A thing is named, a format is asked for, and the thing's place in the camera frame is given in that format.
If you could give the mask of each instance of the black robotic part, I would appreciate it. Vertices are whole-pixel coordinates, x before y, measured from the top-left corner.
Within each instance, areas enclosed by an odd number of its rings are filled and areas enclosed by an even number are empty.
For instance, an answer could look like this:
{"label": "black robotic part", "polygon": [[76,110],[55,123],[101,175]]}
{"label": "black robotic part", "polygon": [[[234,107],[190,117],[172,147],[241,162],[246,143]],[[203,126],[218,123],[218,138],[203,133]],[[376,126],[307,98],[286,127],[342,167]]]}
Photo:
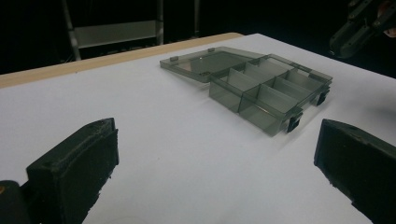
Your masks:
{"label": "black robotic part", "polygon": [[0,223],[31,223],[20,185],[12,180],[0,181]]}
{"label": "black robotic part", "polygon": [[314,164],[374,224],[396,223],[396,147],[324,119]]}
{"label": "black robotic part", "polygon": [[114,119],[98,120],[26,168],[23,191],[33,199],[27,202],[33,223],[82,223],[119,164],[117,133]]}

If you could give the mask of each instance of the wooden table edge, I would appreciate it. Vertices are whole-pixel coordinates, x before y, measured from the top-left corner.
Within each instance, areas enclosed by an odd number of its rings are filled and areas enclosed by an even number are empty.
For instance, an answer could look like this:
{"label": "wooden table edge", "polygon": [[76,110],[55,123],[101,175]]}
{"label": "wooden table edge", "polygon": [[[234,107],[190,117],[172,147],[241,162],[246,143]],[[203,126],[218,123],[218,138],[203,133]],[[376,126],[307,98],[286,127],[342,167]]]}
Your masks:
{"label": "wooden table edge", "polygon": [[123,63],[131,60],[146,58],[153,55],[172,52],[180,49],[193,48],[205,44],[211,44],[222,40],[237,38],[243,35],[238,33],[227,33],[222,35],[212,35],[202,38],[196,38],[172,44],[160,45],[151,48],[137,49],[123,53],[107,55],[98,58],[92,58],[72,63],[62,63],[47,67],[41,67],[26,71],[0,75],[0,88],[16,86],[24,83],[38,81],[51,77],[58,77],[66,74],[72,74],[97,67],[107,66],[115,63]]}

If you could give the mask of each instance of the plastic organizer box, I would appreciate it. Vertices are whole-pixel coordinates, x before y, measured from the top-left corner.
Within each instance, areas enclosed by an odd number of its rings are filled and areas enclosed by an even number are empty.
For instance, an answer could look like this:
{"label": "plastic organizer box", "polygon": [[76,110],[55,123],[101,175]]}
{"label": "plastic organizer box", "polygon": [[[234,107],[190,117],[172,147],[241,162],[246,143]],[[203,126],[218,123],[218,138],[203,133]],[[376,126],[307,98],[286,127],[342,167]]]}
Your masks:
{"label": "plastic organizer box", "polygon": [[171,57],[161,67],[200,82],[209,96],[269,135],[294,130],[309,105],[320,105],[332,77],[275,54],[219,47]]}

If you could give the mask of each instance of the box lid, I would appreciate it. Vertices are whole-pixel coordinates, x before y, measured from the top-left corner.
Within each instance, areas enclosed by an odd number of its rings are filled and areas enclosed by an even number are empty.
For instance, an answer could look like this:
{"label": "box lid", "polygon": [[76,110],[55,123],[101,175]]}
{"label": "box lid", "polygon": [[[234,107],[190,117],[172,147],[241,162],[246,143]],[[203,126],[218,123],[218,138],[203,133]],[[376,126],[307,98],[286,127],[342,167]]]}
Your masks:
{"label": "box lid", "polygon": [[209,82],[214,73],[258,59],[263,54],[218,47],[160,61],[161,67],[200,82]]}

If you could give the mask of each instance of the white table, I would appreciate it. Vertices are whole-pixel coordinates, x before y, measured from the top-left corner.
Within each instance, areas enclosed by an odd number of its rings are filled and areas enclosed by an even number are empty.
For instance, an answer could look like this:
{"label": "white table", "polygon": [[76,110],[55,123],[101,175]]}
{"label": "white table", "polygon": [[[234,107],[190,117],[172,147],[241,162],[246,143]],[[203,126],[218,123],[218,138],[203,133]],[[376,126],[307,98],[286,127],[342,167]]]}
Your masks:
{"label": "white table", "polygon": [[[319,107],[269,137],[160,60],[226,46],[274,53],[333,77]],[[313,164],[320,123],[349,123],[396,145],[396,80],[263,35],[0,89],[0,179],[83,125],[115,118],[120,165],[84,223],[371,223]]]}

